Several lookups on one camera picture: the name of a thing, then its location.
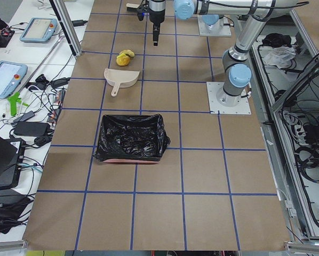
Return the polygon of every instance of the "dustpan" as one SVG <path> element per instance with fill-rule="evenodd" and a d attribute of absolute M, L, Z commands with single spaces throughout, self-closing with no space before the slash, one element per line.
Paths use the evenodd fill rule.
<path fill-rule="evenodd" d="M 105 68 L 104 77 L 113 86 L 111 96 L 116 97 L 119 88 L 128 88 L 137 82 L 139 71 L 118 70 Z"/>

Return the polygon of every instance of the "metal mounting plate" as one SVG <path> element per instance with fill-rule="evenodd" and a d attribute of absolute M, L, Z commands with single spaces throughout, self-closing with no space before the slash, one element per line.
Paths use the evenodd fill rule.
<path fill-rule="evenodd" d="M 220 21 L 214 24 L 212 27 L 206 25 L 203 22 L 202 17 L 197 16 L 198 30 L 200 36 L 220 36 L 220 37 L 231 37 L 230 26 L 223 25 L 220 26 Z M 224 23 L 228 23 L 228 19 L 224 17 Z"/>
<path fill-rule="evenodd" d="M 207 82 L 209 109 L 211 114 L 250 115 L 251 109 L 247 98 L 241 98 L 239 104 L 234 107 L 224 106 L 218 101 L 217 92 L 223 85 L 224 83 Z"/>

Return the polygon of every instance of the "black bag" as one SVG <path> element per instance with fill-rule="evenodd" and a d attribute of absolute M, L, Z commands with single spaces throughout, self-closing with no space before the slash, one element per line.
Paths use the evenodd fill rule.
<path fill-rule="evenodd" d="M 169 143 L 160 114 L 104 115 L 93 156 L 107 162 L 159 162 Z"/>
<path fill-rule="evenodd" d="M 291 37 L 289 35 L 272 33 L 272 34 L 267 35 L 262 40 L 262 44 L 271 46 L 273 48 L 278 48 L 281 46 L 291 47 Z"/>

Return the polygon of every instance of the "lemon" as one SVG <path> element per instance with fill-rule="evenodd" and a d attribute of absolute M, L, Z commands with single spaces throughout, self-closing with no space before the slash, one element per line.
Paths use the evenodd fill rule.
<path fill-rule="evenodd" d="M 130 56 L 130 57 L 134 57 L 134 52 L 131 51 L 130 49 L 127 50 L 123 50 L 121 51 L 119 54 L 125 53 L 126 55 Z"/>
<path fill-rule="evenodd" d="M 116 62 L 119 66 L 127 66 L 130 63 L 130 60 L 130 56 L 125 53 L 121 53 L 117 56 Z"/>

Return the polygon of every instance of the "white plastic bag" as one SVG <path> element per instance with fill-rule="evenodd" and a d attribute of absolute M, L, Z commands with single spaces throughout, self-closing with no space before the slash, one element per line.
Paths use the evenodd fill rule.
<path fill-rule="evenodd" d="M 291 66 L 291 61 L 296 56 L 296 51 L 292 47 L 281 46 L 272 49 L 264 58 L 264 64 L 287 68 Z"/>

